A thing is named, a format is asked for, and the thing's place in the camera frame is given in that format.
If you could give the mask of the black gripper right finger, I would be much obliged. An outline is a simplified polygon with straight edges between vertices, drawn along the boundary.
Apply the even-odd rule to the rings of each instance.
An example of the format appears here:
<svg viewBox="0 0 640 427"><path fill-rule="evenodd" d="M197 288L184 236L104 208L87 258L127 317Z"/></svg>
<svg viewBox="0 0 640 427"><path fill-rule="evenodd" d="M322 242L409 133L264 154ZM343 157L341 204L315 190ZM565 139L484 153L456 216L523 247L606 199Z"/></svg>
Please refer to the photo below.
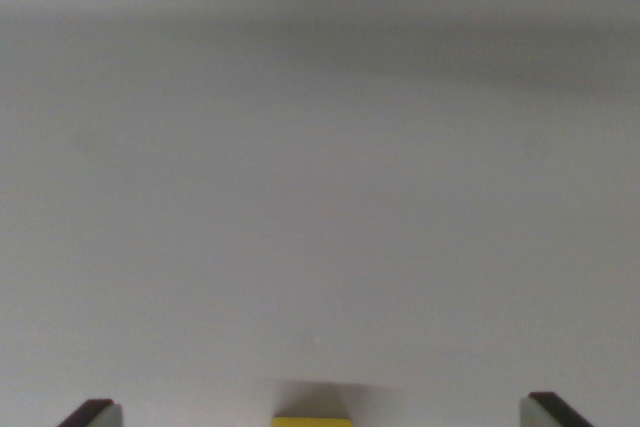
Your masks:
<svg viewBox="0 0 640 427"><path fill-rule="evenodd" d="M531 392L519 403L520 427L593 427L555 392Z"/></svg>

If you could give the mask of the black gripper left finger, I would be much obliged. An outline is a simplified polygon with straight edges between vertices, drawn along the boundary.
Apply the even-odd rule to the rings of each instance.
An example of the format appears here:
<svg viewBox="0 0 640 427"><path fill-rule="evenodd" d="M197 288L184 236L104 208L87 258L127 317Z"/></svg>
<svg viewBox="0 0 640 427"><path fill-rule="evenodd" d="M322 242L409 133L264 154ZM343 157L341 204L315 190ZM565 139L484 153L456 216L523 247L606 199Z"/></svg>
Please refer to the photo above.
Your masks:
<svg viewBox="0 0 640 427"><path fill-rule="evenodd" d="M88 399L58 427L122 427L123 409L112 399Z"/></svg>

